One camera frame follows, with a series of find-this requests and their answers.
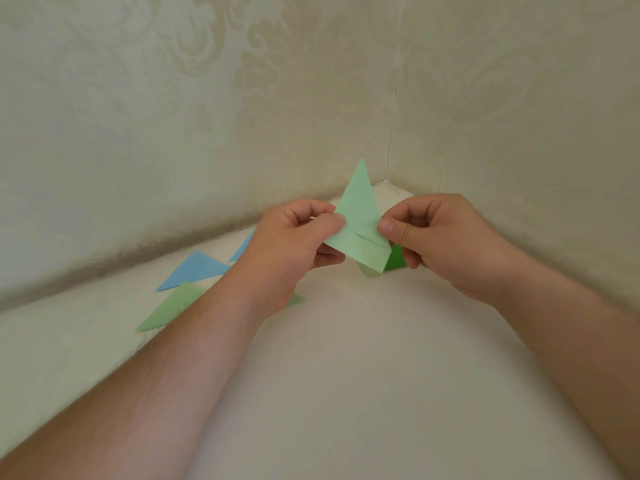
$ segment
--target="floor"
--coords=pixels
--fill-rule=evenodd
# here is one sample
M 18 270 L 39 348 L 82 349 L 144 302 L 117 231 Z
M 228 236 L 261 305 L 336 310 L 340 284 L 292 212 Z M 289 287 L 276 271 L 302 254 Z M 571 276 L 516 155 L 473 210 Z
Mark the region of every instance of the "floor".
M 380 211 L 409 194 L 375 187 Z M 226 260 L 249 229 L 194 249 Z M 191 250 L 0 315 L 0 454 L 154 332 Z M 211 285 L 216 279 L 201 282 Z M 617 479 L 517 337 L 428 270 L 318 269 L 216 409 L 191 479 Z

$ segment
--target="finger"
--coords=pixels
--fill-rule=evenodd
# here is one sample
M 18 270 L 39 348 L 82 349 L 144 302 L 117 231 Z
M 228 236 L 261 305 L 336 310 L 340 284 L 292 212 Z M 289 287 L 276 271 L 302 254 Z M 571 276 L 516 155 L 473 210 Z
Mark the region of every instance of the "finger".
M 334 256 L 344 256 L 344 253 L 333 249 L 331 246 L 326 245 L 324 242 L 320 244 L 318 248 L 318 253 L 320 254 L 332 254 Z
M 411 269 L 418 269 L 418 266 L 422 264 L 422 257 L 411 249 L 402 248 L 402 257 L 406 262 L 406 265 Z
M 416 227 L 427 227 L 437 210 L 448 198 L 447 194 L 430 194 L 409 197 L 398 202 L 385 212 L 383 218 L 390 217 L 402 222 L 409 222 Z
M 347 220 L 342 214 L 321 214 L 313 221 L 299 228 L 303 239 L 309 246 L 309 249 L 317 250 L 325 239 L 338 233 L 344 227 Z
M 342 256 L 334 256 L 331 254 L 316 254 L 314 259 L 314 267 L 332 266 L 334 264 L 341 264 L 345 260 L 344 254 Z
M 378 223 L 378 232 L 382 237 L 404 248 L 416 251 L 418 254 L 424 247 L 425 233 L 429 231 L 430 229 L 414 227 L 411 224 L 387 217 Z
M 335 206 L 320 200 L 302 199 L 283 204 L 279 209 L 295 227 L 299 227 L 308 222 L 311 217 L 333 212 Z

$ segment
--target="blue paper triangle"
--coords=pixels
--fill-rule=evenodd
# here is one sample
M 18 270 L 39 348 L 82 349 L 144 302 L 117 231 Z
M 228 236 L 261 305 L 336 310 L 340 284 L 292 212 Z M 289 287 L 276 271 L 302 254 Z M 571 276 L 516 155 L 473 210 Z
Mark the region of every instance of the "blue paper triangle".
M 200 251 L 192 252 L 180 266 L 175 268 L 171 275 L 158 286 L 156 291 L 176 288 L 183 282 L 194 283 L 196 281 L 206 280 L 213 276 L 224 274 L 229 269 L 224 263 L 211 256 L 207 256 Z
M 253 236 L 253 231 L 251 231 L 251 234 L 249 234 L 246 239 L 244 240 L 244 242 L 242 244 L 240 244 L 240 247 L 238 248 L 238 250 L 234 253 L 233 256 L 231 256 L 231 258 L 229 259 L 229 262 L 231 261 L 238 261 L 238 259 L 240 258 L 240 256 L 242 256 L 242 253 L 244 253 L 244 250 L 246 249 L 246 245 L 249 244 L 249 241 L 251 241 L 251 238 Z

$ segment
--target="fingernail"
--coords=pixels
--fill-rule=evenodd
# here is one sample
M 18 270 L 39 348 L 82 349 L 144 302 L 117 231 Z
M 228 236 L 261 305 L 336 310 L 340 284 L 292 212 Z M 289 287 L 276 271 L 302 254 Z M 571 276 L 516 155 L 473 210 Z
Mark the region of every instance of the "fingernail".
M 388 219 L 382 219 L 380 221 L 380 224 L 378 224 L 378 230 L 380 231 L 380 233 L 389 234 L 391 233 L 391 231 L 393 231 L 393 229 L 394 229 L 394 224 Z

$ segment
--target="right hand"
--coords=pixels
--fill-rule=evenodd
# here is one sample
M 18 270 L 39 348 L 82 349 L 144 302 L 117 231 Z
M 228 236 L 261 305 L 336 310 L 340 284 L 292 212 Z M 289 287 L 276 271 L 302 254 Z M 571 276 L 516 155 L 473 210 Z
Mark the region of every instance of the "right hand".
M 378 231 L 469 298 L 492 305 L 528 257 L 498 234 L 459 194 L 410 197 L 386 211 Z

